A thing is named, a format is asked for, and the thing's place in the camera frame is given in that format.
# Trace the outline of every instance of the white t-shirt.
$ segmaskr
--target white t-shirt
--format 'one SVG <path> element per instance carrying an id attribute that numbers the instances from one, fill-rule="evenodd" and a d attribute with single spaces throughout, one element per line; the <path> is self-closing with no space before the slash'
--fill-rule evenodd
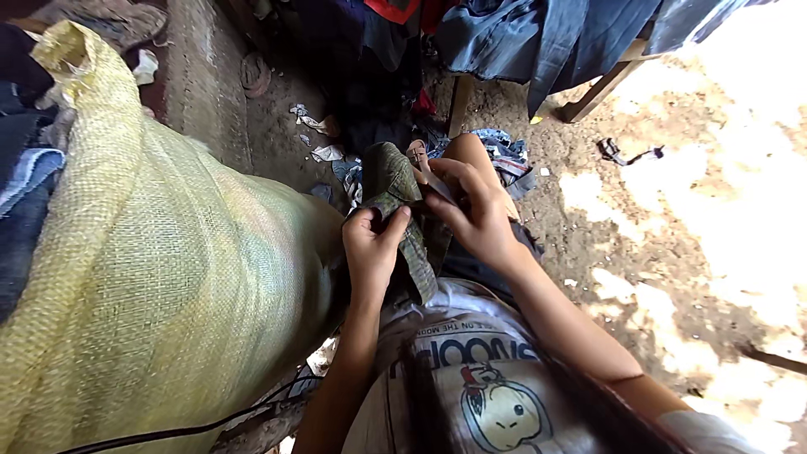
<path id="1" fill-rule="evenodd" d="M 425 305 L 381 314 L 375 369 L 343 453 L 405 454 L 409 444 L 407 395 L 398 347 L 415 335 L 418 356 L 433 368 L 437 393 L 466 453 L 599 454 L 599 443 L 577 417 L 535 356 L 534 336 L 521 315 L 485 287 L 465 280 L 438 281 Z M 719 418 L 694 411 L 665 414 L 659 422 L 696 452 L 758 454 Z"/>

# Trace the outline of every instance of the left hand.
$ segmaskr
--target left hand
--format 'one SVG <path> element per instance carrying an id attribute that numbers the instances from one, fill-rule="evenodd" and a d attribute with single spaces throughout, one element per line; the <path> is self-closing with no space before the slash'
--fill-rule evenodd
<path id="1" fill-rule="evenodd" d="M 375 211 L 364 208 L 356 212 L 342 227 L 353 300 L 367 298 L 381 304 L 395 267 L 398 243 L 404 236 L 411 215 L 412 210 L 409 207 L 398 208 L 392 215 L 387 230 L 379 234 L 370 229 L 370 222 L 376 216 Z"/>

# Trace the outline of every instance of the graphic t-shirt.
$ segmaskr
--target graphic t-shirt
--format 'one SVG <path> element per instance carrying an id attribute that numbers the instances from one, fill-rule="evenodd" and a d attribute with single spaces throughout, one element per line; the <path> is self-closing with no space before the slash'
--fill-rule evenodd
<path id="1" fill-rule="evenodd" d="M 410 452 L 407 395 L 398 361 L 415 335 L 416 355 L 429 359 L 458 451 L 468 453 L 600 453 L 586 424 L 532 350 L 518 312 L 484 287 L 438 281 L 426 305 L 382 312 L 373 384 L 348 434 L 344 453 Z"/>

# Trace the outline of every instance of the hand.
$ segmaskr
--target hand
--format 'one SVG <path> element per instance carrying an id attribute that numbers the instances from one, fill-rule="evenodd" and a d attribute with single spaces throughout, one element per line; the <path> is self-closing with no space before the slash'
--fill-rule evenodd
<path id="1" fill-rule="evenodd" d="M 367 298 L 381 304 L 395 267 L 398 243 L 404 236 L 411 215 L 409 207 L 398 208 L 387 230 L 378 234 L 370 230 L 370 222 L 377 213 L 364 208 L 342 226 L 342 241 L 348 258 L 354 300 Z"/>
<path id="2" fill-rule="evenodd" d="M 489 187 L 472 165 L 453 159 L 430 159 L 438 174 L 459 180 L 470 201 L 470 215 L 437 194 L 426 195 L 426 204 L 454 231 L 454 236 L 477 259 L 494 271 L 507 274 L 524 245 L 510 229 L 502 191 Z"/>

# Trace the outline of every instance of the cartoon character print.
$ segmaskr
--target cartoon character print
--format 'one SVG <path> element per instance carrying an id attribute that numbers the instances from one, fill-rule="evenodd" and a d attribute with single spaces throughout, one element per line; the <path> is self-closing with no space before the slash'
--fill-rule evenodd
<path id="1" fill-rule="evenodd" d="M 474 441 L 487 452 L 508 452 L 552 438 L 552 425 L 541 400 L 521 383 L 506 380 L 490 363 L 464 366 L 462 415 Z"/>

